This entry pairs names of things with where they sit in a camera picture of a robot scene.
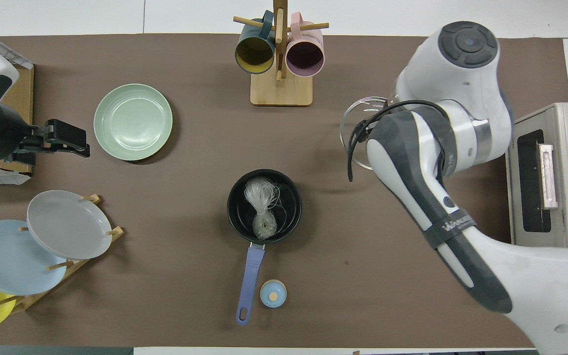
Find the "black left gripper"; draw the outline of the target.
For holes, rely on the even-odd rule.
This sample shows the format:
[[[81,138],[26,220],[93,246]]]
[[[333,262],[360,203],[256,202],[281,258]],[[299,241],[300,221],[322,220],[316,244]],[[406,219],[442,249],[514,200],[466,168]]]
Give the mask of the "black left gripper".
[[[14,151],[14,161],[34,166],[36,154],[58,151],[90,157],[86,131],[58,119],[50,119],[44,127],[30,125]]]

